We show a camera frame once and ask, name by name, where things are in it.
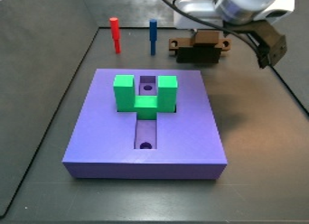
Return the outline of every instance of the green block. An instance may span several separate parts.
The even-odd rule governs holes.
[[[136,102],[134,75],[115,76],[114,93],[118,104],[118,112],[133,112]]]
[[[177,76],[158,76],[158,112],[174,112],[178,95]]]
[[[158,76],[158,95],[136,95],[133,75],[117,75],[114,92],[118,112],[137,112],[138,119],[157,120],[158,112],[174,112],[178,94],[177,76]]]
[[[157,120],[157,96],[136,96],[138,119]]]

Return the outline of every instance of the hole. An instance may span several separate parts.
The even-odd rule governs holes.
[[[225,45],[225,47],[229,47],[229,42],[224,41],[224,45]]]
[[[153,149],[153,146],[149,142],[141,143],[141,149]]]
[[[152,90],[153,87],[150,85],[144,86],[144,90]]]
[[[177,47],[178,45],[180,45],[180,43],[176,40],[173,40],[172,43],[170,43],[170,46]]]

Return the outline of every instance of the purple block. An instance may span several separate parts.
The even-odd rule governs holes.
[[[158,113],[157,147],[136,149],[137,113],[117,112],[114,78],[178,76],[177,113]],[[63,158],[77,178],[217,179],[228,165],[198,70],[97,70]]]

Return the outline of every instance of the black surface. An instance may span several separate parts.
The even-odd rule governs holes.
[[[0,27],[3,216],[98,26],[82,0],[3,0]]]
[[[6,221],[309,220],[309,122],[271,69],[232,39],[217,65],[177,64],[168,40],[189,32],[122,31],[122,53],[101,30],[81,65]],[[82,103],[98,68],[198,69],[216,114],[229,166],[220,180],[77,180],[62,164]]]
[[[309,9],[307,2],[309,0],[296,0],[295,12],[276,23],[279,31],[287,34],[288,39],[288,53],[276,68],[309,113]]]
[[[158,27],[174,27],[173,11],[161,0],[85,0],[85,3],[101,27],[110,27],[109,18],[114,16],[121,27],[149,27],[153,18]]]

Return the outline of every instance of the black table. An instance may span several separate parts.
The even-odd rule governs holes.
[[[122,30],[122,53],[101,29],[3,221],[309,220],[309,123],[272,69],[245,44],[217,65],[177,64],[168,39],[189,31]],[[77,180],[62,164],[97,69],[201,70],[229,166],[217,181]]]

